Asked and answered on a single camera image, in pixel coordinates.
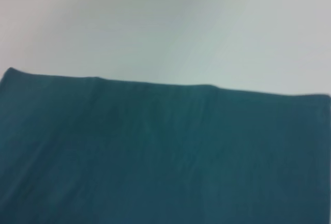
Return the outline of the teal blue printed t-shirt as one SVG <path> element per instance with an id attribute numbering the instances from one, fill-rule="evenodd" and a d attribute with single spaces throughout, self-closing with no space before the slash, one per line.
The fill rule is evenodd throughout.
<path id="1" fill-rule="evenodd" d="M 330 224 L 331 97 L 0 80 L 0 224 Z"/>

